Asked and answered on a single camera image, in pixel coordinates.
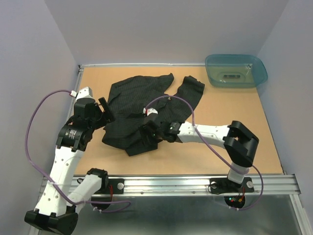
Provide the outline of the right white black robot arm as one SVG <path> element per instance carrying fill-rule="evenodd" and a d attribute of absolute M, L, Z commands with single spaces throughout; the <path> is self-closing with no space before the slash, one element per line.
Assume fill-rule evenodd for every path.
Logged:
<path fill-rule="evenodd" d="M 236 191 L 243 185 L 259 144 L 259 138 L 239 121 L 232 121 L 230 125 L 209 126 L 187 121 L 157 121 L 157 114 L 151 114 L 145 117 L 139 132 L 147 146 L 157 145 L 161 141 L 195 142 L 225 149 L 231 164 L 218 156 L 230 168 L 226 179 L 215 183 L 218 193 Z"/>

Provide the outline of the black striped long sleeve shirt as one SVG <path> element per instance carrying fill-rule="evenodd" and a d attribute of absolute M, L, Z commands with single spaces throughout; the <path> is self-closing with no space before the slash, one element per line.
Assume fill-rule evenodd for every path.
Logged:
<path fill-rule="evenodd" d="M 105 126 L 102 143 L 125 150 L 129 156 L 157 149 L 145 146 L 139 127 L 143 124 L 143 109 L 149 103 L 158 111 L 160 121 L 185 121 L 202 98 L 205 85 L 192 76 L 186 76 L 173 98 L 165 98 L 174 76 L 134 76 L 112 84 L 108 106 L 115 121 Z"/>

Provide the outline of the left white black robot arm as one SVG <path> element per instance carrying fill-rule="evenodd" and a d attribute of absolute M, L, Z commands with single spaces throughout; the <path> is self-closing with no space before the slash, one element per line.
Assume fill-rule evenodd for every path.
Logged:
<path fill-rule="evenodd" d="M 90 169 L 82 183 L 69 192 L 75 169 L 95 130 L 115 120 L 106 100 L 90 95 L 76 99 L 74 114 L 60 130 L 49 181 L 35 209 L 24 217 L 31 226 L 59 235 L 73 233 L 78 214 L 95 193 L 110 189 L 105 170 Z"/>

